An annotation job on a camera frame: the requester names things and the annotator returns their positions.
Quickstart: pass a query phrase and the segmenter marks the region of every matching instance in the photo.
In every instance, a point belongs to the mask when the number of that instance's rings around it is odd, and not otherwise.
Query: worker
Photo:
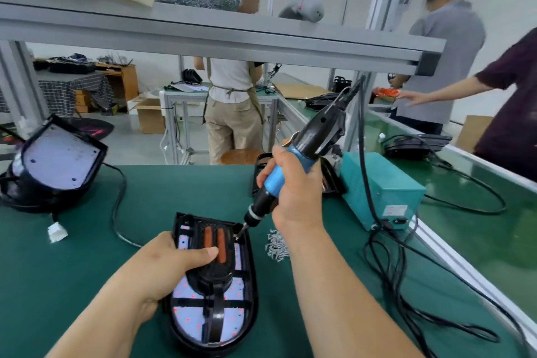
[[[434,76],[397,75],[390,81],[393,88],[427,93],[460,81],[468,76],[485,43],[483,22],[466,0],[427,0],[427,10],[430,13],[415,22],[410,34],[446,40],[436,72]],[[440,135],[452,109],[453,102],[449,101],[419,107],[395,101],[390,118],[421,133]]]
[[[537,181],[537,28],[475,76],[428,94],[402,91],[399,102],[419,107],[493,89],[506,90],[513,84],[516,91],[485,130],[474,153]]]
[[[275,146],[274,157],[286,182],[272,219],[289,247],[314,356],[421,357],[355,276],[324,229],[319,163],[306,174],[298,158],[283,148]],[[270,167],[258,183],[263,183],[269,171]],[[47,358],[128,357],[139,327],[151,319],[158,301],[171,293],[185,271],[211,262],[217,253],[216,247],[177,250],[171,234],[161,233],[105,283]]]
[[[254,14],[259,0],[241,0],[238,12]],[[196,70],[207,70],[211,89],[205,103],[211,164],[232,149],[262,149],[263,116],[255,85],[263,74],[263,63],[194,58]]]

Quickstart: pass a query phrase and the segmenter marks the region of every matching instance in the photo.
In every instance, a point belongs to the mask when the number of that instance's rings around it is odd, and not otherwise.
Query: apron
[[[248,67],[249,67],[249,70],[250,70],[250,73],[251,73],[252,70],[254,69],[252,61],[248,61]],[[251,87],[251,88],[249,88],[247,90],[242,90],[242,89],[239,90],[239,89],[219,87],[217,85],[214,85],[212,83],[212,81],[211,81],[211,59],[210,58],[207,58],[207,76],[209,77],[209,84],[211,84],[211,86],[209,87],[209,91],[212,88],[219,88],[219,89],[222,89],[222,90],[226,90],[228,96],[231,96],[232,92],[247,92],[248,97],[250,97],[250,101],[253,104],[253,107],[256,108],[256,111],[259,114],[259,117],[261,118],[261,124],[264,123],[263,111],[261,110],[261,104],[259,103],[259,99],[257,97],[255,86],[253,86],[253,87]],[[203,108],[203,123],[205,123],[205,112],[207,111],[207,101],[208,100],[209,100],[209,93],[207,92],[207,97],[205,98],[205,106]]]

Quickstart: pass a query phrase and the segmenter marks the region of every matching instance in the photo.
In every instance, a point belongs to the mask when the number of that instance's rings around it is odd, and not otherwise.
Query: plaid tablecloth
[[[75,90],[87,90],[99,106],[109,109],[114,93],[108,78],[101,72],[95,71],[86,75],[55,74],[48,70],[37,71],[39,87],[43,91],[51,114],[60,117],[72,117],[75,113]],[[8,106],[0,91],[0,112],[9,112]]]

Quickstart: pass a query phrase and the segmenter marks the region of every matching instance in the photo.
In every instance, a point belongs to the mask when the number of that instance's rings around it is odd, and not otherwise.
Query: electric screwdriver
[[[339,97],[332,104],[320,110],[292,138],[287,150],[299,159],[306,173],[310,171],[321,156],[330,151],[332,146],[345,133],[345,110],[364,82],[365,77],[363,76],[352,88],[347,87],[341,91]],[[249,227],[259,225],[263,218],[270,213],[272,204],[279,197],[284,183],[284,173],[280,166],[275,165],[272,172],[267,176],[264,185],[253,198],[253,203],[249,206],[248,212],[244,216],[244,226],[238,233],[237,239]]]

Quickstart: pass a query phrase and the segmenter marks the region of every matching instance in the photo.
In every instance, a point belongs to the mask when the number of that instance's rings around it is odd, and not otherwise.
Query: wooden stool
[[[255,164],[260,154],[263,152],[255,149],[234,149],[222,155],[220,164]]]

